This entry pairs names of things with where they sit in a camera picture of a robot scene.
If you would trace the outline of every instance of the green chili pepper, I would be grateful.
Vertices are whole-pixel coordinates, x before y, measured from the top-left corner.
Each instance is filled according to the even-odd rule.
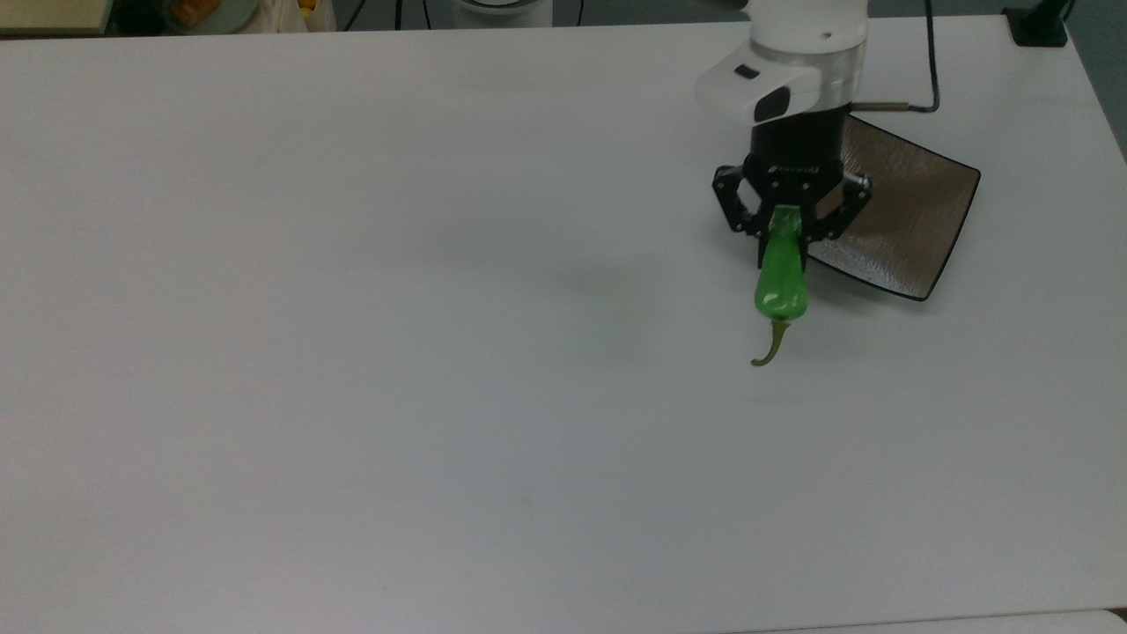
[[[802,234],[802,216],[797,206],[779,205],[771,215],[767,245],[763,251],[763,268],[755,286],[755,307],[771,320],[771,351],[752,366],[766,366],[782,343],[790,323],[806,312],[806,277],[798,241]]]

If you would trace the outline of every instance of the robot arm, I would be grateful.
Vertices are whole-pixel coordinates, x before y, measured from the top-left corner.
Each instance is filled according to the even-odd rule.
[[[696,80],[696,98],[754,126],[848,105],[869,33],[868,0],[751,0],[751,37]]]
[[[751,0],[751,37],[696,81],[696,98],[752,130],[742,166],[720,166],[712,189],[733,231],[758,240],[755,305],[772,323],[774,357],[807,306],[807,244],[834,239],[864,207],[871,182],[842,168],[845,116],[857,96],[868,36],[868,0]],[[747,180],[760,196],[739,199]],[[817,203],[842,184],[841,205]]]

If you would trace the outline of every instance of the brown plate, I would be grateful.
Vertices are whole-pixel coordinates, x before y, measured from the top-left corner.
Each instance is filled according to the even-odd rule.
[[[872,178],[872,199],[840,238],[810,244],[810,256],[878,288],[928,298],[982,172],[853,116],[845,120],[842,161]],[[840,200],[840,189],[831,193],[818,213]]]

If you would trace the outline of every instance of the table surface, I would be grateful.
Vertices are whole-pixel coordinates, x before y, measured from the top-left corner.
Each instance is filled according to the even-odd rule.
[[[0,35],[100,35],[113,0],[2,0]]]
[[[931,298],[770,367],[746,24],[0,42],[0,631],[703,633],[1127,605],[1127,169],[938,20]],[[863,99],[926,101],[875,20]]]

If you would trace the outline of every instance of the cable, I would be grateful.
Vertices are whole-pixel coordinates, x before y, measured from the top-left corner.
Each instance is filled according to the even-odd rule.
[[[364,8],[365,2],[367,2],[367,0],[360,0],[360,5],[356,5],[356,10],[353,11],[353,17],[348,18],[348,24],[345,25],[345,30],[352,28],[352,24],[356,21],[356,16],[360,15],[360,10]]]
[[[923,8],[928,18],[928,66],[931,69],[931,105],[913,106],[907,101],[858,101],[850,107],[851,110],[933,113],[939,109],[939,70],[935,68],[935,16],[931,9],[931,0],[923,0]]]
[[[939,109],[939,70],[935,68],[935,14],[931,0],[923,0],[923,9],[928,20],[928,65],[931,69],[931,105],[908,106],[908,111],[933,113]]]

